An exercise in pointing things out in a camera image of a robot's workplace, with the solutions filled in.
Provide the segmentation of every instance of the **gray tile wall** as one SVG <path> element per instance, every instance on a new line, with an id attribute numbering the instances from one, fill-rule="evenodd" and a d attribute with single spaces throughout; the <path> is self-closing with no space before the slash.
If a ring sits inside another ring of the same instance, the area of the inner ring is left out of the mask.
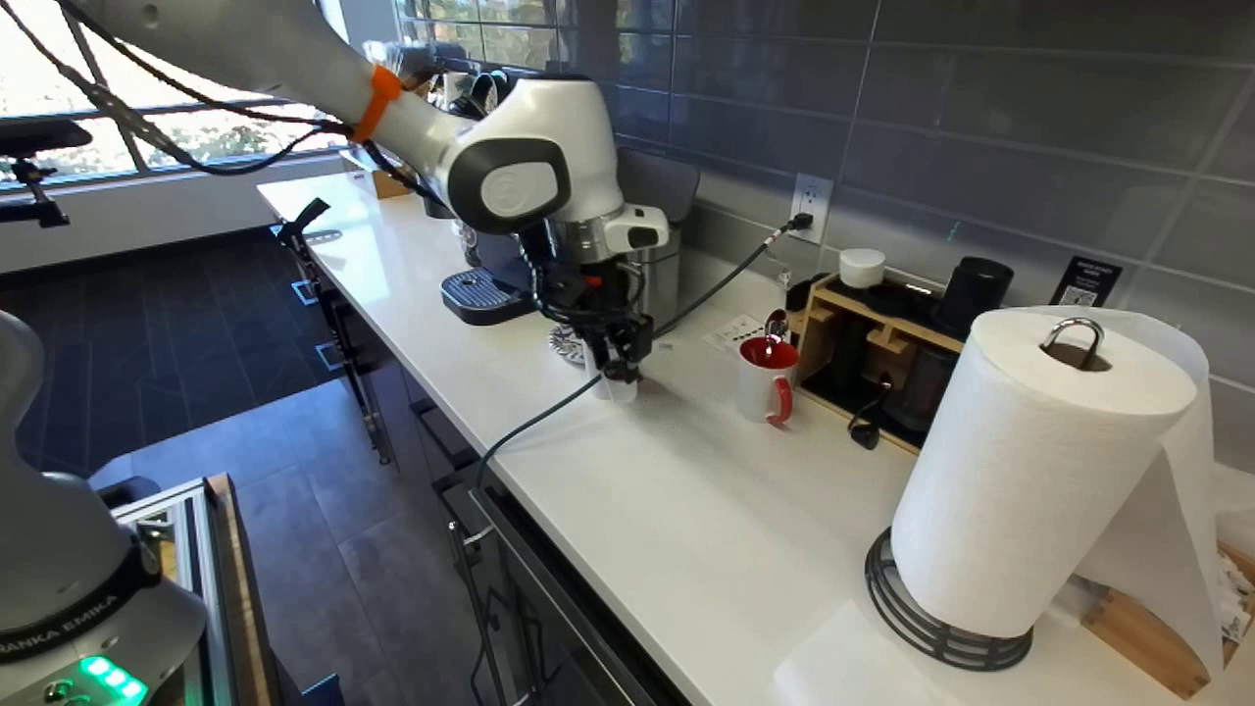
<path id="1" fill-rule="evenodd" d="M 1210 347 L 1219 458 L 1255 471 L 1251 0 L 576 0 L 572 60 L 623 147 L 708 170 L 695 245 L 727 260 L 821 173 L 824 246 L 764 272 L 991 254 L 1045 301 L 1072 254 L 1121 262 L 1113 305 Z"/>

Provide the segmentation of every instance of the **counter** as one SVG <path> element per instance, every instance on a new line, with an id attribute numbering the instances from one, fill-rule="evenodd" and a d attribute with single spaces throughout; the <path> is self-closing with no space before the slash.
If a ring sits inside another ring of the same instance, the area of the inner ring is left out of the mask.
<path id="1" fill-rule="evenodd" d="M 280 217 L 312 197 L 319 267 L 355 298 L 395 362 L 474 446 L 549 407 L 583 377 L 549 350 L 547 319 L 472 330 L 440 301 L 462 272 L 453 225 L 419 201 L 372 201 L 361 178 L 263 183 Z M 773 286 L 738 277 L 667 335 L 634 405 L 583 395 L 515 441 L 500 477 L 689 702 L 1178 702 L 1074 616 L 1054 608 L 1033 654 L 1006 676 L 965 676 L 905 649 L 871 608 L 862 554 L 891 520 L 905 450 L 855 446 L 838 418 L 800 400 L 790 433 L 727 400 L 738 314 Z M 1255 702 L 1228 676 L 1198 702 Z"/>

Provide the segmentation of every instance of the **paper towel roll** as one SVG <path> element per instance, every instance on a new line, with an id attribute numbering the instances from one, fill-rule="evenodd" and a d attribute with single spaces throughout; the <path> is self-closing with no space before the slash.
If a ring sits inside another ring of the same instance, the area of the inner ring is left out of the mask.
<path id="1" fill-rule="evenodd" d="M 965 632 L 1014 641 L 1046 611 L 1198 395 L 1121 335 L 1104 337 L 1106 371 L 1046 356 L 1058 322 L 978 319 L 893 515 L 904 584 Z"/>

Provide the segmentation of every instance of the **window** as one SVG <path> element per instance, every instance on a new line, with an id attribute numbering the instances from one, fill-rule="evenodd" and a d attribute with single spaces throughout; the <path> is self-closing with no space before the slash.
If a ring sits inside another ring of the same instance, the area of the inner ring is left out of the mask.
<path id="1" fill-rule="evenodd" d="M 61 5 L 13 5 L 19 20 L 76 69 L 85 79 L 108 84 L 122 101 L 142 109 L 152 124 L 162 124 L 174 143 L 179 143 L 200 160 L 246 160 L 283 150 L 292 139 L 306 132 L 304 124 L 283 122 L 257 122 L 230 109 L 213 109 L 193 101 L 189 93 L 157 84 L 149 69 L 118 56 L 109 42 L 92 35 L 85 26 L 70 24 Z M 179 170 L 174 157 L 157 152 L 152 147 L 138 143 L 114 119 L 98 115 L 32 42 L 27 35 L 0 14 L 0 119 L 36 119 L 61 115 L 76 119 L 94 143 L 83 150 L 55 150 L 40 152 L 40 163 L 61 170 L 46 183 L 70 180 L 101 180 L 101 178 L 142 178 L 142 173 L 168 173 Z M 266 105 L 271 115 L 304 115 L 314 119 L 312 105 L 292 105 L 266 93 L 228 90 L 189 69 L 178 69 L 152 60 L 174 79 L 189 84 L 200 93 L 236 105 Z M 335 150 L 342 139 L 314 139 L 304 143 L 298 152 Z M 8 163 L 0 170 L 0 194 L 15 188 Z"/>
<path id="2" fill-rule="evenodd" d="M 569 0 L 399 0 L 399 38 L 462 42 L 467 56 L 501 65 L 549 65 L 572 60 Z"/>

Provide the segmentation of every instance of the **paper towel holder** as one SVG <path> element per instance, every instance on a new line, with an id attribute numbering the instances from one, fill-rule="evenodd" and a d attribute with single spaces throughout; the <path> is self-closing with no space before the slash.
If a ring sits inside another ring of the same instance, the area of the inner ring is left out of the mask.
<path id="1" fill-rule="evenodd" d="M 917 650 L 925 650 L 936 664 L 963 667 L 963 671 L 1007 671 L 1023 664 L 1033 650 L 1033 632 L 1023 635 L 978 635 L 965 628 L 953 628 L 936 616 L 929 616 L 904 584 L 891 531 L 878 535 L 878 540 L 868 550 L 862 560 L 868 592 L 875 611 Z"/>
<path id="2" fill-rule="evenodd" d="M 1058 341 L 1067 330 L 1092 330 L 1092 335 L 1096 335 L 1096 337 L 1092 337 L 1092 350 L 1079 350 L 1079 347 L 1072 347 L 1072 341 Z M 1112 362 L 1097 354 L 1097 347 L 1104 347 L 1104 322 L 1096 322 L 1096 319 L 1067 319 L 1067 322 L 1058 322 L 1058 324 L 1053 330 L 1053 337 L 1046 337 L 1040 350 L 1045 350 L 1046 356 L 1079 367 L 1079 371 L 1106 371 Z"/>

